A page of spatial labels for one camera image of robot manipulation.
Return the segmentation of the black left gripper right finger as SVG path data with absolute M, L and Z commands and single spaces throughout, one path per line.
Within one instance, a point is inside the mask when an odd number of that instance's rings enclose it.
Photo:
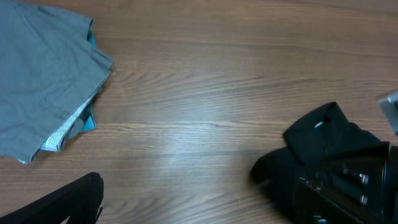
M 384 142 L 309 167 L 294 210 L 298 223 L 397 223 L 397 147 Z

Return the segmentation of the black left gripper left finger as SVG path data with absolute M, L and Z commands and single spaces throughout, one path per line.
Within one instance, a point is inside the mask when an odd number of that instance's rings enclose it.
M 103 209 L 101 207 L 103 197 L 102 177 L 97 172 L 90 172 L 25 207 L 1 217 L 1 223 L 95 224 Z

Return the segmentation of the black polo shirt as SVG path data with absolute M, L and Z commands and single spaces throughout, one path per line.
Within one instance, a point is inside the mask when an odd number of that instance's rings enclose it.
M 294 190 L 306 168 L 345 152 L 382 143 L 369 131 L 348 121 L 336 102 L 307 113 L 283 137 L 287 145 L 260 157 L 250 171 L 250 178 L 256 185 L 262 185 L 265 194 L 294 221 L 297 220 Z

